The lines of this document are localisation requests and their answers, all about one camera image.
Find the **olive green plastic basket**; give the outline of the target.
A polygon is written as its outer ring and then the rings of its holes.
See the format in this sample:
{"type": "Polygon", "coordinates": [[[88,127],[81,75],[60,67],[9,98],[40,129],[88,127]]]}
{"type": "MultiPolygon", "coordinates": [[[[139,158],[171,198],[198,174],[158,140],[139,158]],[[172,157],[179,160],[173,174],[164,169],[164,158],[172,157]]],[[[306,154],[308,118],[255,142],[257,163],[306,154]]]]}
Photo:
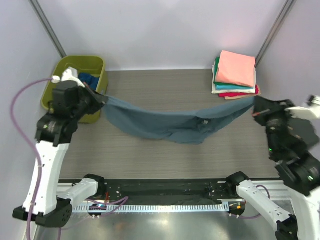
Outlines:
{"type": "MultiPolygon", "coordinates": [[[[61,77],[68,68],[77,70],[78,79],[86,83],[91,89],[101,95],[105,95],[108,87],[108,76],[105,72],[106,63],[94,55],[69,55],[62,58],[56,65],[52,75],[61,77]]],[[[45,110],[49,109],[52,100],[52,91],[56,84],[48,82],[41,98],[41,105],[45,110]]],[[[94,124],[100,118],[101,110],[92,115],[85,115],[79,122],[82,124],[94,124]]]]}

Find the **grey-blue t-shirt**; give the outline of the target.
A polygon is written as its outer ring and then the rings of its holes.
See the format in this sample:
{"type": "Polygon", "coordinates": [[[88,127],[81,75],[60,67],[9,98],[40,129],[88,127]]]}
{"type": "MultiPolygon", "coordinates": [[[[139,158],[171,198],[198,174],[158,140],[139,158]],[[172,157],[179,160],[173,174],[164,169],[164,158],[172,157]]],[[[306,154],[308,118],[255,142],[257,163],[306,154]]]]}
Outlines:
{"type": "Polygon", "coordinates": [[[134,137],[198,145],[241,117],[253,105],[254,98],[248,97],[200,110],[161,112],[109,97],[103,111],[112,125],[134,137]]]}

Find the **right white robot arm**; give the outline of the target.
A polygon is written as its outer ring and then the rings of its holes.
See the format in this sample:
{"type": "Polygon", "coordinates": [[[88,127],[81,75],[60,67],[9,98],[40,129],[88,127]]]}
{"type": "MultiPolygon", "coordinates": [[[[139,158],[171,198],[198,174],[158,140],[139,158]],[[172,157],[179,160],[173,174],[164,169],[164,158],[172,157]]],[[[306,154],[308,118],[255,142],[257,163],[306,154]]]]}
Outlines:
{"type": "Polygon", "coordinates": [[[304,106],[291,100],[254,100],[252,116],[265,128],[269,159],[279,180],[271,191],[239,171],[225,180],[231,198],[249,203],[272,227],[278,240],[317,240],[320,237],[320,162],[311,149],[320,139],[312,124],[320,117],[320,98],[304,106]]]}

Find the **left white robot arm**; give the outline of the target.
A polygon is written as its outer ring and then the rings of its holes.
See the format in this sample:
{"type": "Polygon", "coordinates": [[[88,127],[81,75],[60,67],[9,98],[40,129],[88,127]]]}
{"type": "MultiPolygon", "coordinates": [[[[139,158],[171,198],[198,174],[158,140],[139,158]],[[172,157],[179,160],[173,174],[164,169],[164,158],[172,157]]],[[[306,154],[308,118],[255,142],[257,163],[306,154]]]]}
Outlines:
{"type": "Polygon", "coordinates": [[[85,115],[100,112],[108,97],[75,81],[62,81],[52,91],[51,106],[37,122],[31,148],[36,160],[31,185],[22,206],[13,210],[15,219],[35,222],[45,228],[62,228],[73,208],[92,198],[101,200],[106,194],[105,179],[87,174],[80,183],[58,194],[62,163],[79,121],[85,115]]]}

